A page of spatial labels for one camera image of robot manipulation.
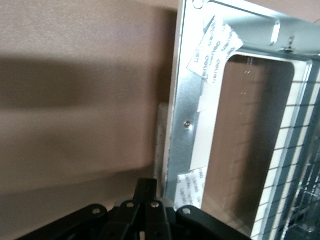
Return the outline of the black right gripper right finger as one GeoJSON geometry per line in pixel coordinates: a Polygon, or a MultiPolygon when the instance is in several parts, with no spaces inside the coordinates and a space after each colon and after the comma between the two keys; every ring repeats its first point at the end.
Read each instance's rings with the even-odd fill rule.
{"type": "Polygon", "coordinates": [[[145,178],[147,240],[248,240],[249,237],[191,205],[178,210],[157,199],[157,180],[145,178]]]}

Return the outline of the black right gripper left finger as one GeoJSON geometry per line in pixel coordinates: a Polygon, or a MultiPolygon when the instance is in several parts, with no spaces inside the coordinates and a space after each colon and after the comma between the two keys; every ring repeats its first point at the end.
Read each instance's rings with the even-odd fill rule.
{"type": "Polygon", "coordinates": [[[112,210],[92,204],[36,229],[20,240],[124,240],[145,200],[148,179],[138,180],[134,196],[112,210]]]}

